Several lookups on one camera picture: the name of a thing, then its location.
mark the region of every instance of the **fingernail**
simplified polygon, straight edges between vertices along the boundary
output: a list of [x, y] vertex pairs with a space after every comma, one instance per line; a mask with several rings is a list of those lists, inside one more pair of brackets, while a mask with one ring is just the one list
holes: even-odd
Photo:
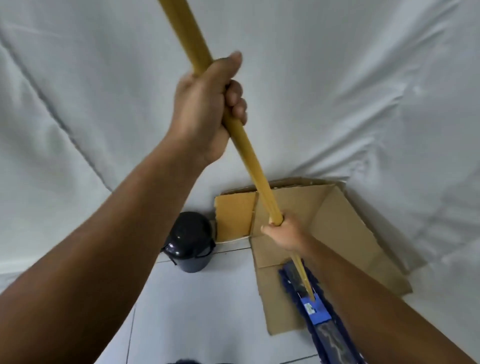
[[230, 54], [230, 58], [232, 58], [235, 62], [240, 62], [241, 57], [241, 52], [239, 50], [236, 50], [235, 52]]

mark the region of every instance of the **hand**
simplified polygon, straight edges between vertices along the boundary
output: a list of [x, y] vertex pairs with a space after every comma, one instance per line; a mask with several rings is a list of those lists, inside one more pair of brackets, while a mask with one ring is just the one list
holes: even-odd
[[284, 213], [282, 225], [268, 224], [262, 226], [262, 233], [271, 237], [285, 250], [299, 252], [309, 240], [301, 222], [292, 213]]
[[245, 125], [247, 103], [242, 87], [231, 80], [242, 63], [240, 52], [216, 60], [197, 77], [187, 74], [180, 80], [175, 93], [172, 123], [167, 136], [184, 143], [199, 156], [205, 166], [219, 159], [230, 138], [222, 125], [225, 105]]

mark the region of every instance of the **person's left hand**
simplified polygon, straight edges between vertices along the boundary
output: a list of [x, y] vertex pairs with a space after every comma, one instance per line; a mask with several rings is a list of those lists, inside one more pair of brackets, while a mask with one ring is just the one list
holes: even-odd
[[193, 148], [205, 166], [219, 159], [227, 147], [229, 134], [222, 125], [225, 105], [245, 125], [247, 103], [242, 87], [231, 78], [242, 63], [240, 52], [216, 60], [199, 77], [183, 76], [175, 93], [172, 123], [168, 136]]

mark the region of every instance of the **wooden pole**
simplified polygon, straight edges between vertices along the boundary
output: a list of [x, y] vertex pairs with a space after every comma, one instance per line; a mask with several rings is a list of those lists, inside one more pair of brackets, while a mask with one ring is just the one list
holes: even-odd
[[[186, 0], [158, 0], [167, 15], [173, 30], [192, 63], [193, 72], [201, 75], [213, 63], [213, 58], [207, 47], [205, 39], [193, 17], [192, 11]], [[270, 185], [265, 177], [262, 167], [258, 162], [257, 156], [243, 128], [240, 120], [232, 116], [231, 110], [225, 107], [222, 120], [225, 128], [228, 130], [233, 144], [238, 150], [247, 171], [252, 177], [253, 183], [257, 187], [260, 199], [265, 209], [270, 214], [270, 219], [275, 225], [281, 225], [283, 216], [278, 208], [275, 197], [273, 196]], [[310, 299], [315, 300], [312, 287], [308, 281], [305, 268], [298, 254], [290, 254], [295, 267], [297, 268], [303, 284], [307, 289]]]

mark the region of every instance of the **person's right arm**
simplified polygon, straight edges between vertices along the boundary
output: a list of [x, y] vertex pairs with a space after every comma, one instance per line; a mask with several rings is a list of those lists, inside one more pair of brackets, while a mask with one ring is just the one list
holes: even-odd
[[294, 216], [262, 231], [301, 255], [369, 364], [475, 363], [400, 298], [307, 233]]

